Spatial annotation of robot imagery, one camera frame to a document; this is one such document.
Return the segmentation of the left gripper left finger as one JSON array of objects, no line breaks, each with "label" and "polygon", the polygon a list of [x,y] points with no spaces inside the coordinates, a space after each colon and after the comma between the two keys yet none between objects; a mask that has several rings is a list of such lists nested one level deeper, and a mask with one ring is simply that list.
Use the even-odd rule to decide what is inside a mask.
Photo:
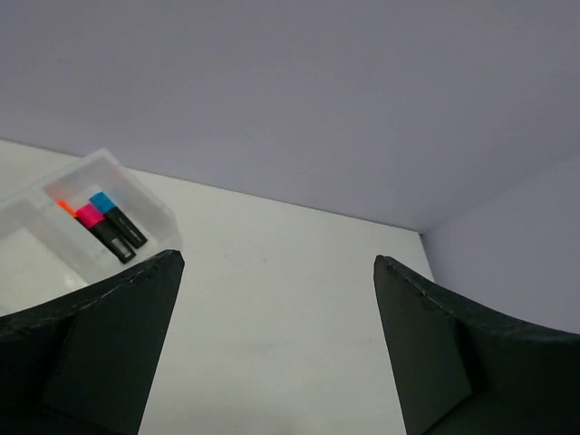
[{"label": "left gripper left finger", "polygon": [[184,266],[164,250],[2,316],[2,433],[138,433]]}]

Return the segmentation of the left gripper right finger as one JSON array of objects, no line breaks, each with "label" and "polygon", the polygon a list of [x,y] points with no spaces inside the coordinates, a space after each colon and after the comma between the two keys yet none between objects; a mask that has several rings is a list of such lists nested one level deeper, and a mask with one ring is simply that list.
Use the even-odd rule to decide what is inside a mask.
[{"label": "left gripper right finger", "polygon": [[373,282],[409,434],[576,434],[579,337],[502,314],[389,256]]}]

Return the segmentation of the pink highlighter marker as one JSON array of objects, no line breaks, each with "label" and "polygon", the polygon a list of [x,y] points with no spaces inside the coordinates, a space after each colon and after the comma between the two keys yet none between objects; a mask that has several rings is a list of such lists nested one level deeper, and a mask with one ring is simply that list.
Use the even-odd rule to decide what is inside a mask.
[{"label": "pink highlighter marker", "polygon": [[93,204],[79,208],[76,216],[122,264],[128,264],[136,256],[134,250]]}]

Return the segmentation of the orange highlighter marker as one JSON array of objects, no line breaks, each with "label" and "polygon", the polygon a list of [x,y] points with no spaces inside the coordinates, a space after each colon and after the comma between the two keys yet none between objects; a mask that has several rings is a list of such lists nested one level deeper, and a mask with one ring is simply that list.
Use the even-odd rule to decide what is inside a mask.
[{"label": "orange highlighter marker", "polygon": [[71,206],[69,206],[69,205],[68,205],[68,203],[67,203],[66,201],[63,201],[63,200],[61,200],[61,201],[59,201],[59,202],[58,202],[58,205],[59,205],[59,206],[60,206],[60,207],[61,207],[61,208],[62,208],[62,209],[65,211],[65,212],[67,212],[67,213],[68,213],[68,214],[69,214],[69,215],[70,215],[72,218],[74,218],[74,219],[76,219],[76,220],[78,220],[78,219],[79,219],[79,218],[78,218],[78,215],[77,215],[77,212],[76,212],[76,211],[75,211],[75,210],[74,210],[74,209],[73,209]]}]

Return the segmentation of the blue highlighter marker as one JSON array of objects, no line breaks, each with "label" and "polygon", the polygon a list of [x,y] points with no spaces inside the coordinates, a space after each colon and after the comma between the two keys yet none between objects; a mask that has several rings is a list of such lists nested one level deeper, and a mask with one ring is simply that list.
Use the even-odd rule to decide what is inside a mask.
[{"label": "blue highlighter marker", "polygon": [[107,194],[101,191],[92,195],[89,200],[132,247],[141,248],[148,242],[144,234]]}]

